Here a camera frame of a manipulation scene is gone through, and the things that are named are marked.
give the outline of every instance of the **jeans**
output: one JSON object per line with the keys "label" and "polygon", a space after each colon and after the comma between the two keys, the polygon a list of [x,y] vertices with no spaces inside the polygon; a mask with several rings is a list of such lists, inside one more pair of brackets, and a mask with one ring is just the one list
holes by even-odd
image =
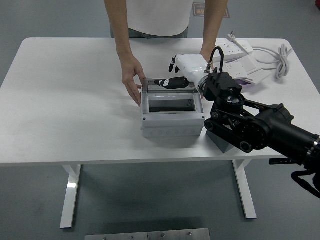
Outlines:
{"label": "jeans", "polygon": [[[129,30],[129,38],[145,38],[145,39],[155,39],[155,38],[160,38],[160,39],[186,39],[188,38],[188,28],[184,30],[182,33],[174,36],[156,36],[156,35],[150,35],[150,34],[145,34],[133,29],[128,28]],[[114,32],[112,31],[112,28],[110,28],[110,33],[111,33],[111,38],[114,38]]]}

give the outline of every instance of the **table leg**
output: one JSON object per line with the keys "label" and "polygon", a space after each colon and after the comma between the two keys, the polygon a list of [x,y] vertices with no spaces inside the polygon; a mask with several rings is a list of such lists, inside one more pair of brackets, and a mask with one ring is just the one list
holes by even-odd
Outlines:
{"label": "table leg", "polygon": [[69,174],[69,179],[66,187],[60,228],[67,229],[72,228],[74,219],[81,165],[63,165],[63,168]]}
{"label": "table leg", "polygon": [[251,160],[232,160],[232,163],[236,176],[236,181],[238,183],[240,191],[245,218],[256,219],[256,210],[251,197],[249,184],[245,172],[245,167],[250,163],[250,161]]}

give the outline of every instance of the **white power strip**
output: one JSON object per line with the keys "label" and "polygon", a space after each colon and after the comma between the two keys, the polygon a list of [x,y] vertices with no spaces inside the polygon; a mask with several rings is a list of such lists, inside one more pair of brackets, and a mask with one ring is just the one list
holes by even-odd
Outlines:
{"label": "white power strip", "polygon": [[240,62],[226,62],[223,64],[222,70],[227,72],[234,80],[242,80],[248,77],[245,68]]}
{"label": "white power strip", "polygon": [[[249,53],[252,54],[254,49],[250,46],[250,44],[246,40],[239,40],[238,43]],[[247,56],[248,54],[245,53],[240,47],[238,47],[234,42],[218,42],[216,47],[220,47],[224,53],[224,62],[232,61],[235,59],[239,59],[242,57]],[[220,62],[220,55],[217,53],[213,55],[212,62],[218,63]]]}
{"label": "white power strip", "polygon": [[242,80],[250,84],[258,84],[271,74],[263,70],[261,64],[251,55],[224,63],[223,71],[228,72],[234,80]]}

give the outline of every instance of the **person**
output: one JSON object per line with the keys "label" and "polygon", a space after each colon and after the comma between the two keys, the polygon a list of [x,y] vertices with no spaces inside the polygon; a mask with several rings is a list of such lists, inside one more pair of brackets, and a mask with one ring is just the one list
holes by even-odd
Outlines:
{"label": "person", "polygon": [[[193,0],[104,0],[114,35],[121,69],[122,83],[136,104],[141,104],[140,84],[146,78],[143,67],[133,55],[129,38],[141,34],[145,38],[176,37],[188,33]],[[228,0],[205,0],[203,42],[200,54],[208,62],[215,48],[218,32]]]}

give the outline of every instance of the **fingers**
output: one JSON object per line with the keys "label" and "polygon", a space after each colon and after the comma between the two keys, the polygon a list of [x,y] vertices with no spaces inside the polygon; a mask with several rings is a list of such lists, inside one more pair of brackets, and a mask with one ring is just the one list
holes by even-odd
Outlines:
{"label": "fingers", "polygon": [[130,97],[135,101],[135,103],[140,107],[141,104],[141,94],[139,89],[141,89],[141,85],[135,84],[134,81],[124,82],[125,88],[129,93]]}
{"label": "fingers", "polygon": [[138,106],[140,106],[141,93],[139,92],[139,89],[141,89],[142,86],[135,83],[134,76],[138,75],[140,82],[143,83],[144,79],[146,78],[144,70],[140,62],[135,57],[121,61],[121,67],[122,83],[125,85],[130,97],[135,101],[136,104],[138,104]]}

